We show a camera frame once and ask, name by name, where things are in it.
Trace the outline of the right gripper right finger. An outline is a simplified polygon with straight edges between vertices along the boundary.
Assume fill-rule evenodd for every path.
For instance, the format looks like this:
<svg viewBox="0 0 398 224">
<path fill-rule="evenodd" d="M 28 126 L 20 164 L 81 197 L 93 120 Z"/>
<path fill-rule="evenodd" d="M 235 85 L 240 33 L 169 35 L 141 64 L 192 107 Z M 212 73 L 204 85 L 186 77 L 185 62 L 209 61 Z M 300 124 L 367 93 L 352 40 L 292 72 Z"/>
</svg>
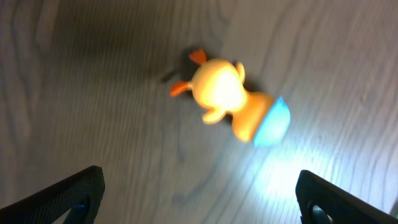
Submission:
<svg viewBox="0 0 398 224">
<path fill-rule="evenodd" d="M 397 224 L 397 218 L 302 170 L 295 187 L 301 223 Z"/>
</svg>

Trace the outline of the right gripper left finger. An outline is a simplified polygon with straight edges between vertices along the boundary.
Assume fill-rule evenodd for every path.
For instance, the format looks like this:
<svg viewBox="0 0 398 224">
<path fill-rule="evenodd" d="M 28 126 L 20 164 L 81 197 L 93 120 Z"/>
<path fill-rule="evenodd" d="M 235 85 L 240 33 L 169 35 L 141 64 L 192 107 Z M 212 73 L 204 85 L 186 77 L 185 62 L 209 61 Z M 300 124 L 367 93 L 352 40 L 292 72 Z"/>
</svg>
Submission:
<svg viewBox="0 0 398 224">
<path fill-rule="evenodd" d="M 93 224 L 105 190 L 103 170 L 90 166 L 56 184 L 1 209 L 1 223 Z"/>
</svg>

